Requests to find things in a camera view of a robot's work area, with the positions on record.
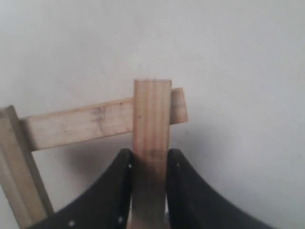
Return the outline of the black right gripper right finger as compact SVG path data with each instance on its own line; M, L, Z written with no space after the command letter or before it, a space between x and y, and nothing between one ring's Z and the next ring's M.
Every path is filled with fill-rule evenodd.
M173 229L269 229L217 193L181 150L168 152L166 195Z

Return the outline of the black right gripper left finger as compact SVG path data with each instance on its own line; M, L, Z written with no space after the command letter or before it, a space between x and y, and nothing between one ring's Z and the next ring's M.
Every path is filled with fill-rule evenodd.
M121 149L94 184L33 229L125 229L132 191L132 152Z

